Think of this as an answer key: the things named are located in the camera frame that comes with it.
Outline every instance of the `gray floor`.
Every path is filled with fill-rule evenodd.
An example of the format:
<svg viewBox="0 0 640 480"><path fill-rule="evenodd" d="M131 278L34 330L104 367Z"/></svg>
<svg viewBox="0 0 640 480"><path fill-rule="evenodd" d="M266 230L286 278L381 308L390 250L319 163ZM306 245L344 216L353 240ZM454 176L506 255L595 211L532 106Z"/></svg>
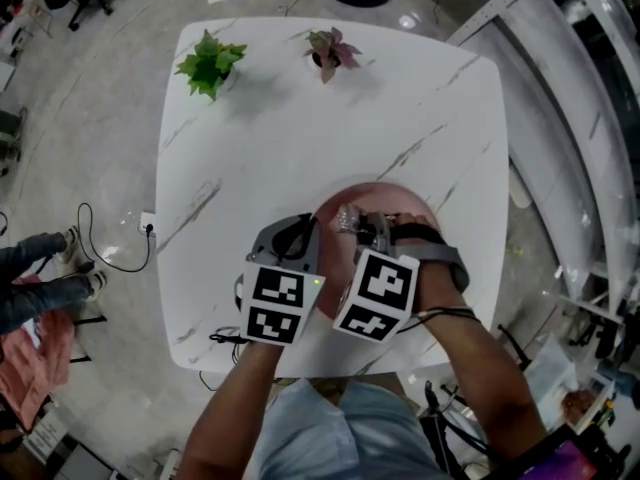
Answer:
<svg viewBox="0 0 640 480"><path fill-rule="evenodd" d="M115 12L87 13L78 32L66 24L72 6L54 13L53 39L36 33L0 104L29 109L22 160L0 180L9 213L0 246L42 231L67 228L82 201L95 211L96 247L119 264L144 258L136 230L154 209L156 150L174 48L188 23L215 18L281 15L296 0L114 0ZM391 0L371 10L333 0L297 0L291 16L318 16L401 28L444 40L473 12L474 0ZM556 260L533 208L509 212L509 238L494 327L508 325L530 342L552 315ZM155 262L143 272L109 271L109 287L86 308L109 322L81 328L77 340L93 358L72 366L55 399L72 433L132 476L141 464L182 447L210 393L195 372L169 356ZM219 378L205 375L213 386Z"/></svg>

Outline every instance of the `pink plate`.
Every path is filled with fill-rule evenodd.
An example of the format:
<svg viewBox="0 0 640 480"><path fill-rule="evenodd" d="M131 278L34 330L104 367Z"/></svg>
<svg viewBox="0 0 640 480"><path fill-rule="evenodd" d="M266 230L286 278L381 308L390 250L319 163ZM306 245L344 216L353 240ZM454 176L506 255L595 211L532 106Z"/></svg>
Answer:
<svg viewBox="0 0 640 480"><path fill-rule="evenodd" d="M346 188L326 201L316 212L322 232L320 275L327 279L318 298L318 308L331 320L336 316L340 297L353 279L356 237L338 233L336 214L343 204L355 204L366 212L412 213L425 215L436 229L435 215L422 199L410 190L391 183L362 183Z"/></svg>

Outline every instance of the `green plant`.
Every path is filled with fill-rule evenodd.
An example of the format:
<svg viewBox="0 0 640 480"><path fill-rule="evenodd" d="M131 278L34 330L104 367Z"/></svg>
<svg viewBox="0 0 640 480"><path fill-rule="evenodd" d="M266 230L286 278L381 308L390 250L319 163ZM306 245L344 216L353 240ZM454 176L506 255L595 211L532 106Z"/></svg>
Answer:
<svg viewBox="0 0 640 480"><path fill-rule="evenodd" d="M343 43L342 32L337 28L331 27L331 32L311 32L307 40L311 43L311 49L305 52L305 56L315 53L320 58L320 78L323 83L326 84L333 78L340 65L347 69L360 67L353 54L362 52L351 44Z"/></svg>
<svg viewBox="0 0 640 480"><path fill-rule="evenodd" d="M218 88L229 76L233 64L244 57L246 48L246 44L222 44L205 30L202 40L195 46L195 55L187 55L178 64L176 74L189 77L191 94L198 90L215 101Z"/></svg>

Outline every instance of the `light blue shirt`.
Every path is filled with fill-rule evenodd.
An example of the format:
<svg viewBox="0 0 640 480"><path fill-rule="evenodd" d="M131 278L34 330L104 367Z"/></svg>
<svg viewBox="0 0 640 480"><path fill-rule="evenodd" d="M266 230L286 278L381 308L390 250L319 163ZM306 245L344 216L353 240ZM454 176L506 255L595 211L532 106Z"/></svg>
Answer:
<svg viewBox="0 0 640 480"><path fill-rule="evenodd" d="M285 388L267 410L248 473L264 480L451 479L393 393L350 382L335 407L306 380Z"/></svg>

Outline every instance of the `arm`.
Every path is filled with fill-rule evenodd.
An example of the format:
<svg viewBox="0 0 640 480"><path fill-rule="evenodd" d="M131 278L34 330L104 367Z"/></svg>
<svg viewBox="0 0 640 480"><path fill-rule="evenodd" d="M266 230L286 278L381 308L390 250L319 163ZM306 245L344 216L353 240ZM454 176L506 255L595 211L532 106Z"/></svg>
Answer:
<svg viewBox="0 0 640 480"><path fill-rule="evenodd" d="M242 478L260 435L282 350L264 343L245 347L191 431L178 480Z"/></svg>
<svg viewBox="0 0 640 480"><path fill-rule="evenodd" d="M412 221L427 224L424 217L416 219L406 214L396 222ZM447 265L422 265L416 305L418 311L465 305ZM500 455L515 458L544 439L547 432L524 376L479 322L442 315L426 326L449 356L469 408Z"/></svg>

